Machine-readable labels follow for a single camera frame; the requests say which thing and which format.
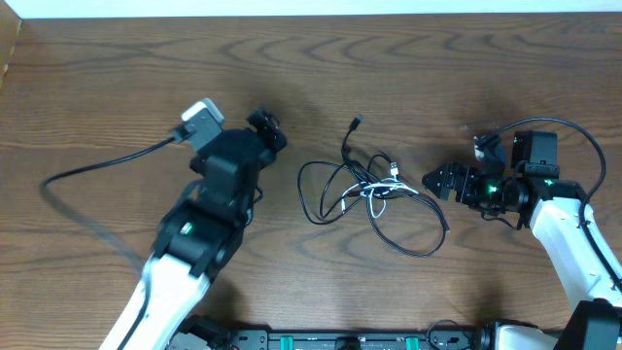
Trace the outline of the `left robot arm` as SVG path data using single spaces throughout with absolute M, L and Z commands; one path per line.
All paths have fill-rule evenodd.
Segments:
M 140 282 L 102 348 L 165 348 L 241 245 L 259 173 L 287 145 L 272 113 L 257 109 L 247 121 L 225 130 L 220 112 L 203 106 L 172 130 L 194 149 L 190 169 L 199 177 L 160 221 Z

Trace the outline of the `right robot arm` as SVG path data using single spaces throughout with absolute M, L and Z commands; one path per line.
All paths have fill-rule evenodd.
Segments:
M 621 341 L 621 265 L 606 244 L 574 181 L 560 177 L 558 137 L 553 132 L 514 135 L 511 175 L 505 175 L 499 136 L 480 137 L 475 155 L 481 168 L 445 163 L 422 178 L 440 199 L 455 200 L 488 221 L 508 212 L 519 216 L 555 268 L 571 316 L 559 335 L 528 323 L 502 320 L 479 329 L 473 349 L 614 349 Z

